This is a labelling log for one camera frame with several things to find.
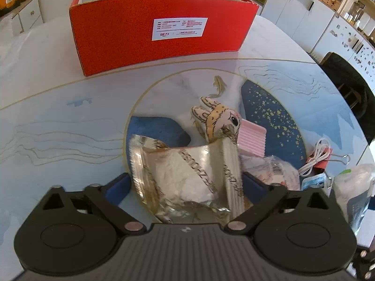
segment screw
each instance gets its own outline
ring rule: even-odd
[[[143,224],[140,222],[127,222],[125,229],[128,231],[140,231],[143,228]]]
[[[231,230],[244,230],[246,228],[246,224],[241,221],[231,221],[227,224],[228,228]]]

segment white cable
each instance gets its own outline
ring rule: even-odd
[[[308,158],[306,165],[298,169],[299,175],[302,177],[309,176],[314,165],[322,160],[325,160],[331,154],[330,149],[331,146],[327,139],[322,137],[320,140],[318,140],[315,144],[313,156]]]

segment plush toy eye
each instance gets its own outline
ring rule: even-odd
[[[231,117],[231,121],[232,121],[232,123],[233,123],[235,126],[238,126],[238,120],[237,120],[236,117],[232,116],[232,117]]]

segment drawer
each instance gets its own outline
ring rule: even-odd
[[[12,19],[12,30],[13,30],[13,36],[17,36],[23,32],[18,14]]]
[[[21,20],[24,31],[28,31],[40,15],[41,10],[39,9],[38,0],[33,0],[29,4],[27,4],[19,12],[19,18]]]

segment white label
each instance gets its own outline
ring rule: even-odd
[[[202,37],[207,18],[154,19],[152,41],[175,38]]]

